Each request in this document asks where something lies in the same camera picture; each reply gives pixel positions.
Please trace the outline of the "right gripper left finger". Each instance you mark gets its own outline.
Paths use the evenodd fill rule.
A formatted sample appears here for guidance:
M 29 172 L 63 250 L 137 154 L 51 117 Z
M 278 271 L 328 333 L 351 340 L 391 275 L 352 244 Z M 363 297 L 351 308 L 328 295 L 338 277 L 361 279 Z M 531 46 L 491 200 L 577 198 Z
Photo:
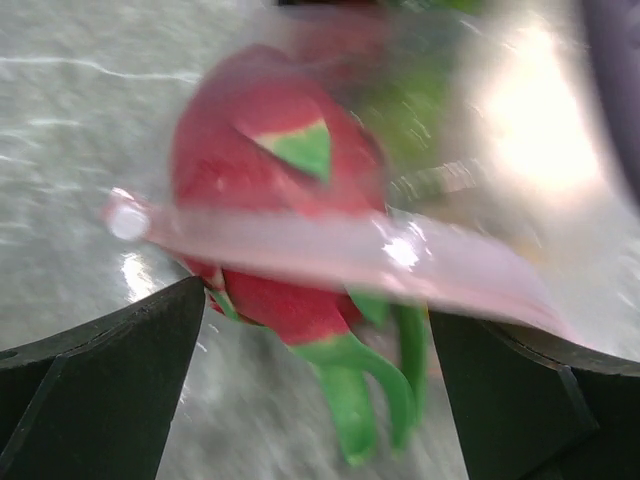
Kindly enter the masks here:
M 2 351 L 2 479 L 155 478 L 204 306 L 190 277 Z

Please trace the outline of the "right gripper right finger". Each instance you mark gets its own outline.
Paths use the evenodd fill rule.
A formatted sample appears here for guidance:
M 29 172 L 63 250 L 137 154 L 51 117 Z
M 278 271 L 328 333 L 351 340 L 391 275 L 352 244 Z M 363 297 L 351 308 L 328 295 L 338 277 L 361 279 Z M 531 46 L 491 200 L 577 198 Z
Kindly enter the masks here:
M 638 478 L 638 362 L 525 327 L 430 322 L 470 478 Z

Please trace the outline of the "clear zip top bag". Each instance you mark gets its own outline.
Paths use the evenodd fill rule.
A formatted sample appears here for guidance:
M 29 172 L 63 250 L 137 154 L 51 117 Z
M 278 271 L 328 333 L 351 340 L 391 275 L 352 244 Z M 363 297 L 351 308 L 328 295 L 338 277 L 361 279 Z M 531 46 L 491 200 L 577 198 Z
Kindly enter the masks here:
M 451 73 L 432 167 L 384 158 L 386 209 L 182 208 L 167 152 L 111 191 L 111 233 L 306 287 L 523 325 L 610 349 L 639 339 L 639 18 L 628 1 L 475 1 L 426 10 L 282 7 L 246 24 L 362 126 L 365 88 Z

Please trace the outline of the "red fake dragon fruit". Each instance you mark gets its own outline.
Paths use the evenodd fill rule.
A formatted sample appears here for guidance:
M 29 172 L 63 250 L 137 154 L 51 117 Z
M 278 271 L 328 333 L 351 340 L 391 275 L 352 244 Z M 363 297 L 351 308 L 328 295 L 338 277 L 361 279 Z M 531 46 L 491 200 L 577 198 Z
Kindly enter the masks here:
M 220 61 L 181 114 L 171 191 L 182 208 L 360 216 L 385 211 L 384 168 L 371 135 L 299 58 L 253 44 Z M 183 265 L 215 310 L 269 329 L 311 365 L 347 462 L 363 463 L 376 445 L 369 379 L 387 397 L 392 446 L 404 447 L 424 410 L 425 307 L 193 258 Z

